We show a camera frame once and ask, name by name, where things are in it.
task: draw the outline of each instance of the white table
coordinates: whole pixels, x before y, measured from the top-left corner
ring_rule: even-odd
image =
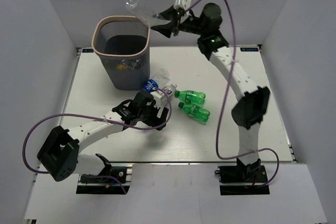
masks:
[[[238,59],[257,83],[268,85],[258,52],[238,51]],[[226,81],[197,48],[151,48],[151,62],[152,72],[166,68],[172,82],[176,82],[181,90],[199,90],[207,94],[206,108],[212,112],[208,123],[200,125],[188,118],[176,108],[177,101],[174,101],[172,119],[161,132],[127,130],[99,141],[86,153],[101,153],[114,161],[215,163],[218,161],[214,151],[215,129]],[[135,93],[116,90],[98,56],[82,54],[66,112],[102,116]],[[230,115],[234,104],[231,92],[223,119],[222,155],[238,152],[238,130]],[[81,123],[85,120],[64,118],[62,125],[71,127]],[[273,97],[260,132],[259,147],[266,146],[274,148],[282,161],[291,160]],[[264,161],[274,160],[268,153],[260,156]],[[265,167],[270,177],[276,165],[265,164]],[[214,176],[216,169],[216,164],[136,164],[127,195],[76,195],[79,175],[73,174],[62,182],[55,182],[50,175],[39,174],[25,219],[37,219],[38,224],[306,224],[326,221],[304,164],[281,163],[279,173],[270,185],[270,195],[220,196],[219,181]]]
[[[223,48],[220,52],[231,54],[231,50]],[[217,162],[219,159],[215,153],[215,132],[226,80],[197,47],[154,47],[150,49],[150,57],[151,73],[165,68],[170,73],[171,83],[176,83],[178,90],[206,93],[205,108],[211,112],[209,121],[206,125],[201,125],[189,118],[179,110],[179,101],[174,99],[171,120],[162,131],[128,129],[98,141],[83,153],[100,153],[110,161],[130,163]],[[241,52],[238,49],[237,59],[257,84],[269,87],[259,52]],[[121,91],[113,86],[95,53],[82,53],[65,112],[101,117],[120,102],[133,99],[135,94],[135,91]],[[230,113],[235,104],[235,96],[230,91],[220,132],[222,156],[238,153],[238,128]],[[62,126],[68,128],[86,122],[87,120],[79,118],[63,118]],[[273,148],[281,161],[292,161],[273,96],[270,97],[268,112],[259,133],[259,148],[263,147]],[[260,158],[262,161],[275,161],[271,152],[260,153]]]

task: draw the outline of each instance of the gray mesh trash can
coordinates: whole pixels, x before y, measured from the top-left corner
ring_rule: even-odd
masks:
[[[92,47],[121,90],[140,90],[150,76],[150,29],[136,17],[102,19],[94,31]]]

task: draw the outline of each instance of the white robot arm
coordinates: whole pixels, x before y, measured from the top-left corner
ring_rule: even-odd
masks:
[[[219,31],[222,23],[221,9],[214,3],[204,6],[202,13],[196,17],[190,9],[191,0],[175,0],[174,5],[159,13],[171,22],[152,26],[151,29],[170,38],[179,31],[200,35],[197,40],[202,54],[222,73],[226,80],[232,67],[232,54],[222,55],[219,48],[228,47],[228,42]],[[232,117],[239,129],[239,153],[245,154],[258,150],[258,133],[263,116],[267,111],[270,91],[259,87],[235,62],[230,86],[238,103],[232,109]],[[260,159],[257,152],[237,158],[237,173],[243,180],[254,176],[259,170]]]
[[[100,154],[85,155],[81,152],[98,140],[136,125],[139,121],[161,130],[168,115],[168,108],[155,106],[153,95],[145,90],[133,100],[126,100],[108,112],[102,121],[91,121],[78,127],[52,129],[37,158],[55,181],[62,181],[70,174],[108,175],[110,163]]]

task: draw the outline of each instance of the wire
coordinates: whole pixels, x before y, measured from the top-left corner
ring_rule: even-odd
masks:
[[[87,178],[110,178],[110,179],[113,179],[115,182],[117,182],[119,185],[120,185],[120,187],[121,187],[121,189],[123,190],[123,192],[125,193],[125,194],[127,194],[127,192],[126,192],[126,190],[125,190],[125,188],[124,188],[124,186],[121,184],[121,182],[117,179],[117,178],[115,178],[115,177],[112,177],[112,176],[108,176],[108,175],[89,175],[89,174],[83,174],[83,176],[84,177],[87,177]]]
[[[108,183],[108,184],[106,185],[106,188],[109,188],[110,186],[112,186],[114,182],[116,182],[116,181],[115,181],[115,180],[112,180],[110,183]]]
[[[250,186],[245,186],[245,188],[246,188],[246,189],[249,189],[249,188],[254,187],[254,185],[256,184],[256,182],[257,182],[257,177],[254,178],[254,181],[253,181],[252,185],[250,185]]]
[[[202,0],[197,0],[194,4],[192,4],[186,10],[186,12],[189,11],[194,6],[196,6],[200,1],[202,1]],[[271,151],[271,152],[273,152],[274,155],[277,158],[277,168],[276,168],[276,170],[275,170],[272,178],[269,181],[267,181],[264,184],[258,186],[258,187],[262,187],[262,186],[268,185],[275,178],[275,176],[277,175],[277,173],[279,171],[280,160],[279,160],[278,154],[274,150],[272,150],[270,148],[262,148],[260,150],[255,150],[255,151],[247,152],[247,153],[240,154],[240,155],[237,155],[237,156],[232,156],[232,157],[222,157],[220,155],[220,153],[219,153],[219,147],[218,146],[219,146],[219,133],[220,133],[220,130],[221,130],[220,126],[222,124],[222,118],[223,118],[223,114],[224,114],[224,109],[225,109],[226,101],[227,101],[227,98],[228,98],[228,93],[229,93],[229,90],[230,90],[233,69],[234,69],[234,66],[235,66],[235,63],[236,63],[236,47],[237,47],[236,30],[235,30],[235,25],[234,25],[234,22],[233,22],[233,17],[232,17],[231,9],[229,7],[228,1],[224,0],[224,2],[225,2],[227,11],[229,13],[230,21],[231,21],[232,36],[233,36],[233,56],[232,56],[232,62],[231,62],[232,66],[230,68],[229,76],[228,76],[228,79],[227,79],[227,85],[226,85],[226,88],[225,88],[225,94],[224,94],[224,98],[223,98],[223,104],[222,104],[222,107],[221,107],[221,111],[219,113],[219,119],[218,119],[217,131],[216,131],[216,155],[221,160],[229,160],[229,159],[235,159],[235,158],[243,157],[243,156],[255,153],[255,152],[263,152],[263,151]]]
[[[142,127],[136,127],[136,126],[132,126],[132,125],[128,125],[128,124],[125,124],[125,123],[121,123],[121,122],[117,122],[117,121],[114,121],[114,120],[109,120],[109,119],[105,119],[105,118],[97,118],[95,116],[89,116],[89,115],[79,115],[79,114],[71,114],[71,113],[61,113],[61,114],[55,114],[55,115],[50,115],[50,116],[47,116],[46,118],[43,118],[42,120],[38,121],[33,127],[31,127],[31,129],[28,131],[24,141],[23,141],[23,146],[22,146],[22,159],[23,159],[23,163],[25,164],[25,166],[28,168],[28,170],[34,172],[34,173],[38,173],[38,174],[49,174],[49,172],[45,172],[45,171],[42,171],[42,170],[37,170],[37,169],[34,169],[32,168],[29,164],[28,164],[28,161],[27,161],[27,156],[26,156],[26,148],[27,148],[27,143],[28,143],[28,140],[29,140],[29,137],[30,135],[32,134],[32,132],[42,123],[44,123],[45,121],[49,120],[49,119],[52,119],[52,118],[58,118],[58,117],[61,117],[61,116],[72,116],[72,117],[75,117],[75,118],[85,118],[85,119],[91,119],[91,120],[95,120],[95,121],[99,121],[99,122],[108,122],[108,123],[112,123],[112,124],[117,124],[117,125],[121,125],[121,126],[124,126],[124,127],[127,127],[127,128],[132,128],[132,129],[136,129],[136,130],[140,130],[140,131],[149,131],[149,130],[155,130],[155,129],[158,129],[158,128],[161,128],[163,126],[165,126],[167,124],[167,122],[170,120],[171,116],[172,116],[172,103],[170,101],[170,98],[168,97],[168,95],[166,94],[166,92],[164,92],[162,89],[160,88],[155,88],[155,90],[159,90],[161,91],[167,98],[167,101],[168,101],[168,105],[169,105],[169,114],[168,114],[168,118],[166,119],[166,121],[164,121],[162,124],[158,125],[158,126],[155,126],[155,127],[145,127],[145,128],[142,128]],[[122,187],[122,190],[124,191],[124,193],[126,194],[126,191],[125,189],[123,188],[122,184],[114,177],[112,176],[96,176],[96,175],[84,175],[86,177],[91,177],[91,178],[111,178],[111,179],[114,179],[121,187]]]
[[[105,180],[98,180],[99,182],[106,182],[106,181],[108,181],[109,180],[109,178],[106,178]]]

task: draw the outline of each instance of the green soda bottle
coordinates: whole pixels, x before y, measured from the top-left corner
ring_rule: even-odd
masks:
[[[206,123],[209,119],[210,111],[202,109],[200,106],[195,104],[184,104],[183,102],[180,102],[178,107],[182,109],[187,115],[191,115],[203,123]]]
[[[175,91],[175,97],[179,98],[185,104],[204,104],[205,103],[205,93],[196,92],[192,90],[185,91]]]

